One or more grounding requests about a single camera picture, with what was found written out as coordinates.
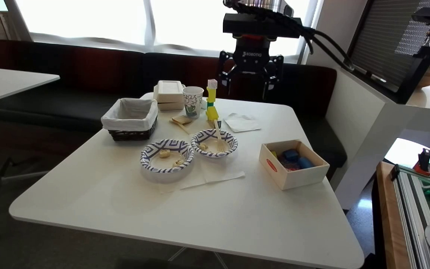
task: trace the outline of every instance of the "window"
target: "window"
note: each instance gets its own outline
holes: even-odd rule
[[[369,0],[350,48],[357,75],[387,98],[407,104],[430,66],[430,56],[417,57],[430,32],[411,17],[430,0]]]
[[[217,57],[235,51],[223,18],[235,12],[223,0],[14,0],[35,41],[133,47]],[[287,0],[305,26],[320,9],[318,0]],[[296,59],[302,39],[278,39],[271,54]]]

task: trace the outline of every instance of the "blue and white bowl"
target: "blue and white bowl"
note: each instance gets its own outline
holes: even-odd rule
[[[233,154],[236,148],[239,147],[235,136],[229,132],[220,131],[221,141],[226,144],[226,148],[223,151],[215,150],[214,144],[217,144],[217,129],[208,129],[196,135],[196,138],[192,141],[193,148],[197,154],[211,159],[211,160],[221,160],[227,156]]]
[[[169,159],[162,159],[160,151],[171,150]],[[142,175],[156,183],[175,183],[189,175],[195,162],[195,150],[187,141],[163,139],[150,144],[141,156]]]

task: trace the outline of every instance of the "bottle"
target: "bottle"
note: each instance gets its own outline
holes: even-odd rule
[[[217,87],[218,87],[217,80],[209,80],[208,81],[206,92],[209,95],[208,95],[208,99],[206,99],[206,120],[208,120],[208,123],[211,126],[217,125],[217,122],[218,122],[218,113],[217,113],[217,108],[215,108]]]

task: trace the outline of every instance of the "gray floor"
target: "gray floor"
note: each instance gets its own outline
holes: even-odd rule
[[[430,147],[430,134],[405,132],[404,138]],[[59,160],[41,156],[15,156],[17,165],[9,174],[26,171],[51,169]],[[0,268],[5,269],[45,269],[45,268],[115,268],[121,259],[169,259],[178,249],[162,244],[151,244],[133,240],[93,235],[48,226],[38,226],[15,222],[9,217],[8,208],[32,181],[5,184],[0,196]],[[372,183],[365,189],[359,204],[347,214],[356,237],[365,252],[365,256],[375,253],[374,222],[372,222]],[[223,256],[230,268],[269,268],[295,269],[298,267]],[[196,265],[197,268],[220,268],[215,258],[205,252],[189,252],[178,264]]]

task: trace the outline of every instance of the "tabletop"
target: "tabletop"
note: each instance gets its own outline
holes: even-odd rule
[[[196,159],[177,184],[141,175],[148,142],[190,139],[162,113],[148,142],[112,141],[100,131],[9,208],[21,222],[144,240],[178,247],[317,268],[360,268],[363,252],[329,184],[280,192],[259,165],[263,142],[299,139],[309,145],[292,108],[217,101],[221,119],[250,116],[262,131],[235,134],[239,148],[227,162]],[[192,136],[205,129],[199,119]],[[239,180],[215,183],[244,172]]]
[[[57,80],[60,80],[59,75],[0,69],[0,99],[50,84]]]

